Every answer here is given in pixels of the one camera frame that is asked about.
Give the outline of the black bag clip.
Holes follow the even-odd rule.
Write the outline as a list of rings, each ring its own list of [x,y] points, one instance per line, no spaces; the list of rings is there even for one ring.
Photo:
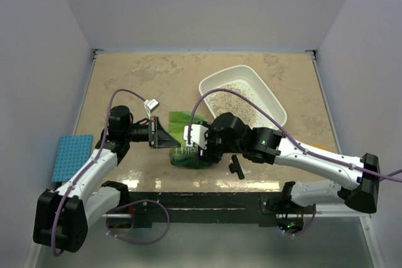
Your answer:
[[[231,156],[231,160],[230,160],[230,163],[229,163],[229,170],[230,170],[230,172],[232,174],[234,174],[234,173],[237,174],[237,177],[240,180],[243,180],[245,178],[243,170],[242,170],[241,165],[240,165],[240,162],[239,162],[239,160],[238,160],[236,155]]]

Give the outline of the green litter bag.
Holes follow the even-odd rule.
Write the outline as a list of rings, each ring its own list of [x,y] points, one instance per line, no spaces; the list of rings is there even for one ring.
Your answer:
[[[170,163],[178,168],[201,169],[213,163],[198,160],[198,146],[188,147],[183,139],[185,127],[189,125],[191,112],[189,111],[169,111],[168,132],[179,143],[180,147],[170,149]]]

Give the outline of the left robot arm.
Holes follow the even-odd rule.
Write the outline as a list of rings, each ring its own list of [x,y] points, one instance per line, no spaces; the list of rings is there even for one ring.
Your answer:
[[[125,105],[108,112],[107,127],[85,164],[56,190],[45,190],[36,205],[33,241],[56,253],[76,252],[89,228],[104,214],[125,212],[131,205],[128,186],[103,179],[127,155],[132,142],[146,142],[152,149],[181,144],[151,116],[139,122]]]

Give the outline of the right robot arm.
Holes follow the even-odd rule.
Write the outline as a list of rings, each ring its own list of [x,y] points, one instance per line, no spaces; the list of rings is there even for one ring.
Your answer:
[[[344,203],[367,214],[377,211],[379,158],[374,154],[355,157],[332,153],[301,143],[283,131],[251,128],[231,113],[211,123],[186,127],[183,138],[189,146],[198,146],[199,161],[218,163],[225,153],[241,154],[254,163],[290,166],[322,177],[312,183],[285,183],[280,207],[286,213],[328,203]]]

